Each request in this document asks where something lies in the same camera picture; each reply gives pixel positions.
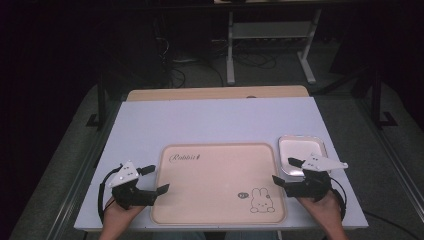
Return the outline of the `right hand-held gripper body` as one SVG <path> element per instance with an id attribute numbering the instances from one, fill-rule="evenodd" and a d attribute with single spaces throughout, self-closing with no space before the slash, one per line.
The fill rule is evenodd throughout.
<path id="1" fill-rule="evenodd" d="M 328 191 L 335 191 L 332 187 L 330 171 L 347 167 L 347 163 L 311 154 L 304 160 L 300 168 L 303 172 L 303 180 L 286 182 L 285 192 L 288 197 L 313 198 L 315 201 L 319 201 Z"/>

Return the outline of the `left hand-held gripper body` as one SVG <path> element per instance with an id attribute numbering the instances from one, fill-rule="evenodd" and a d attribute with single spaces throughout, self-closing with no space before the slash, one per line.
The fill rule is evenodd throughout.
<path id="1" fill-rule="evenodd" d="M 108 184 L 112 197 L 122 208 L 154 205 L 158 196 L 153 190 L 141 190 L 137 187 L 140 176 L 134 164 L 127 161 L 118 168 L 116 175 Z"/>

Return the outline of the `person's left hand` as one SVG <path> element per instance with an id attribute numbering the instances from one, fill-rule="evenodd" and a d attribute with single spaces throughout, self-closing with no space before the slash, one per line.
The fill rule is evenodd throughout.
<path id="1" fill-rule="evenodd" d="M 103 228 L 108 232 L 123 232 L 143 210 L 144 206 L 124 209 L 111 197 L 104 210 Z"/>

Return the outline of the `person's right hand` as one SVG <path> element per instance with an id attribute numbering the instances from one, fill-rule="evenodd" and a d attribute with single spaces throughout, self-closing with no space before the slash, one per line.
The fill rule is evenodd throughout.
<path id="1" fill-rule="evenodd" d="M 343 229 L 340 205 L 331 191 L 319 201 L 313 198 L 298 198 L 298 201 L 326 233 Z"/>

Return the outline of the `small square metal tray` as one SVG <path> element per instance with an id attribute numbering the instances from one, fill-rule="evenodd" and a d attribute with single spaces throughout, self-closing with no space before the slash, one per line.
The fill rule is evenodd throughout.
<path id="1" fill-rule="evenodd" d="M 285 135 L 278 140 L 281 166 L 284 173 L 289 176 L 300 177 L 303 172 L 300 168 L 288 162 L 290 157 L 305 160 L 311 154 L 327 157 L 324 142 L 318 137 Z"/>

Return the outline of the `pink tray with rabbit print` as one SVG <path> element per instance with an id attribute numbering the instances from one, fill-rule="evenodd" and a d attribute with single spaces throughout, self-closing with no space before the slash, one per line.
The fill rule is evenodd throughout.
<path id="1" fill-rule="evenodd" d="M 169 186 L 151 210 L 159 225 L 278 224 L 286 217 L 271 146 L 169 145 L 156 184 Z"/>

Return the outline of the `black metal stand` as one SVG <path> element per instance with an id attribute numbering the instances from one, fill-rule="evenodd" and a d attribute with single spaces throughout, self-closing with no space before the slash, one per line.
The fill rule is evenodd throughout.
<path id="1" fill-rule="evenodd" d="M 380 73 L 375 70 L 371 77 L 371 119 L 378 129 L 397 126 L 390 112 L 381 111 L 382 81 Z"/>
<path id="2" fill-rule="evenodd" d="M 100 130 L 106 121 L 106 90 L 104 87 L 103 76 L 100 76 L 97 81 L 97 113 L 91 114 L 86 126 L 96 127 Z"/>

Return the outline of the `wooden table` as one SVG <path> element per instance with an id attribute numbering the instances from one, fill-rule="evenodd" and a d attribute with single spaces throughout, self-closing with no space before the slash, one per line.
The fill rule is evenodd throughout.
<path id="1" fill-rule="evenodd" d="M 308 97 L 304 86 L 248 86 L 132 90 L 127 101 Z"/>

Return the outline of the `metal frame rail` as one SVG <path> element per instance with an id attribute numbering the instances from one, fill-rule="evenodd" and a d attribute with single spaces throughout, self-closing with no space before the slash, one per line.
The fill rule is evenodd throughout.
<path id="1" fill-rule="evenodd" d="M 408 173 L 406 167 L 402 163 L 401 156 L 395 151 L 393 145 L 389 142 L 388 138 L 384 133 L 385 127 L 395 127 L 396 121 L 389 112 L 384 112 L 382 120 L 373 120 L 371 115 L 371 108 L 367 106 L 364 100 L 357 100 L 356 104 L 361 111 L 361 114 L 366 118 L 368 125 L 374 131 L 374 135 L 377 137 L 380 145 L 384 149 L 388 156 L 394 171 L 399 178 L 400 184 L 402 185 L 406 195 L 410 199 L 412 205 L 416 211 L 422 215 L 424 220 L 424 195 L 421 193 L 412 177 Z"/>
<path id="2" fill-rule="evenodd" d="M 94 102 L 83 103 L 78 109 L 49 165 L 47 178 L 54 196 L 51 203 L 58 203 L 58 210 L 45 240 L 79 240 L 85 234 L 76 230 L 74 223 L 120 106 L 119 101 L 106 102 L 102 126 L 88 126 L 99 112 Z"/>

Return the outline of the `white metal desk frame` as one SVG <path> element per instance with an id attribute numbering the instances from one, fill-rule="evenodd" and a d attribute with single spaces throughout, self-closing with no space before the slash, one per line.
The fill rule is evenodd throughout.
<path id="1" fill-rule="evenodd" d="M 232 12 L 228 15 L 228 47 L 226 57 L 226 79 L 229 85 L 234 85 L 235 71 L 233 60 L 233 41 L 244 39 L 288 39 L 302 38 L 306 44 L 302 51 L 297 52 L 299 63 L 309 84 L 315 84 L 316 79 L 308 62 L 308 54 L 318 27 L 321 9 L 314 12 L 310 21 L 289 22 L 235 22 Z"/>

